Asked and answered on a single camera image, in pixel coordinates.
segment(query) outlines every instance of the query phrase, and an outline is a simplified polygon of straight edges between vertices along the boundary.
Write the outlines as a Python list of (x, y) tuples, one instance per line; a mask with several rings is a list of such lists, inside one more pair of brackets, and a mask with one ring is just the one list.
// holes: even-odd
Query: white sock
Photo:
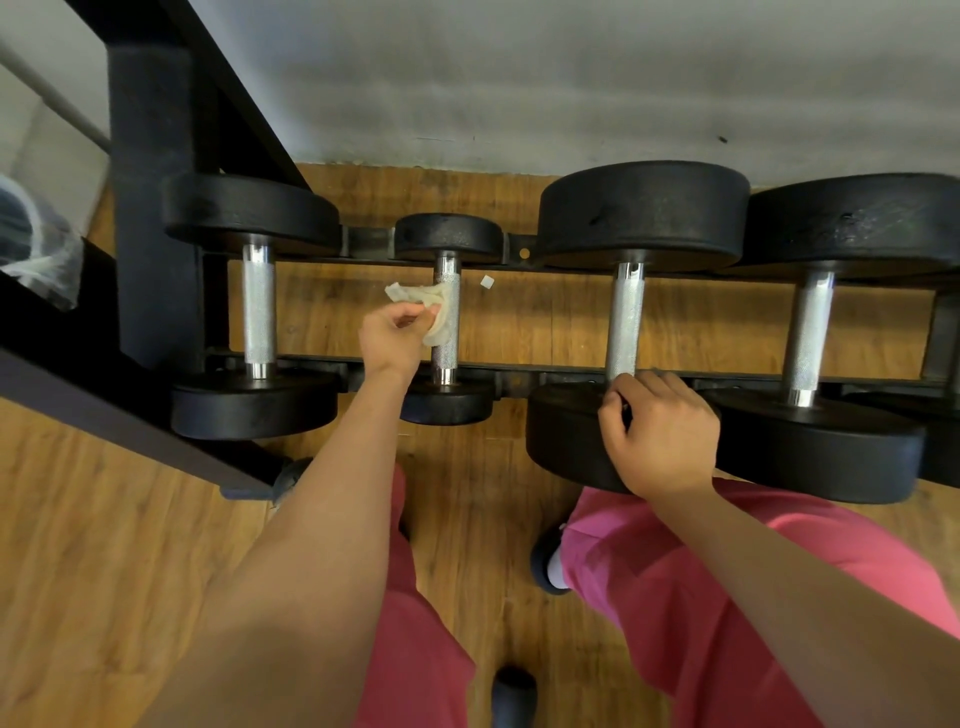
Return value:
[(560, 549), (557, 548), (546, 565), (546, 579), (557, 589), (569, 589), (564, 580), (564, 565), (560, 562)]

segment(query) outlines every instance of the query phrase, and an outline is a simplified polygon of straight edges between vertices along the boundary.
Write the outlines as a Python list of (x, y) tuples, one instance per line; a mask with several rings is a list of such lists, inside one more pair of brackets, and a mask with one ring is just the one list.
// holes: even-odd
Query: wooden floor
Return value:
[[(348, 224), (445, 210), (520, 232), (534, 231), (549, 182), (351, 166), (303, 172)], [(111, 247), (108, 199), (91, 237)], [(277, 268), (280, 350), (331, 355), (359, 354), (360, 317), (386, 302), (386, 284), (430, 275)], [(605, 278), (498, 274), (488, 291), (482, 275), (465, 274), (462, 360), (602, 366)], [(641, 366), (780, 368), (788, 288), (654, 279), (647, 291)], [(929, 309), (922, 292), (839, 290), (825, 373), (917, 376)], [(232, 313), (239, 349), (239, 309)], [(634, 675), (616, 630), (576, 596), (545, 597), (527, 574), (531, 543), (577, 489), (527, 458), (524, 411), (523, 401), (504, 400), (480, 425), (401, 426), (420, 587), (478, 666), (470, 724), (490, 724), (492, 674), (512, 662), (540, 682), (539, 726), (666, 725), (667, 701)], [(271, 445), (312, 454), (332, 427)], [(0, 436), (0, 724), (132, 725), (189, 642), (208, 585), (249, 548), (267, 506), (223, 501), (196, 478), (8, 402), (0, 402)], [(922, 483), (902, 505), (859, 510), (928, 558), (960, 605), (960, 492)]]

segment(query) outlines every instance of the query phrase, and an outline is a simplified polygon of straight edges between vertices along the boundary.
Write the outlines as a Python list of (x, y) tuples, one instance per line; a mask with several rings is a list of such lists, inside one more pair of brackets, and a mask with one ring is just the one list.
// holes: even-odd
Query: white cloth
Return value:
[(449, 283), (437, 283), (436, 285), (400, 285), (391, 283), (386, 287), (387, 295), (393, 302), (408, 301), (410, 303), (423, 303), (427, 306), (439, 304), (440, 310), (437, 312), (437, 318), (433, 326), (423, 337), (423, 343), (428, 347), (439, 347), (450, 340), (453, 332), (448, 325), (446, 303), (450, 300), (451, 286)]

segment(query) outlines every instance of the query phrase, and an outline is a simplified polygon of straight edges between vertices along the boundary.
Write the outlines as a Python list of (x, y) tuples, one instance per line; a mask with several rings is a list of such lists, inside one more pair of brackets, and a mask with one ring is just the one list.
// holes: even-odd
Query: plastic bag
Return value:
[(0, 272), (57, 308), (80, 296), (84, 242), (45, 201), (0, 175)]

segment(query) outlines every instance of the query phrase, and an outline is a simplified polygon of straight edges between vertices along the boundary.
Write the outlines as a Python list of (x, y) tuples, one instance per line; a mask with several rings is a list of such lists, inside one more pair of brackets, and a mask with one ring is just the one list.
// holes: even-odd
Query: cloth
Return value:
[[(813, 496), (715, 485), (794, 543), (960, 637), (936, 571), (869, 519)], [(720, 584), (646, 501), (586, 488), (561, 558), (567, 585), (623, 630), (640, 677), (674, 698), (674, 726), (820, 725)]]
[(423, 303), (426, 306), (438, 305), (440, 310), (433, 320), (433, 326), (423, 335), (423, 345), (426, 347), (441, 347), (453, 336), (456, 327), (456, 317), (450, 317), (450, 309), (457, 302), (453, 301), (453, 284), (449, 280), (436, 285), (400, 285), (391, 283), (384, 288), (387, 296), (394, 303), (409, 301)]
[(394, 470), (387, 592), (356, 728), (467, 728), (474, 664), (417, 592), (410, 544), (399, 531), (406, 478)]

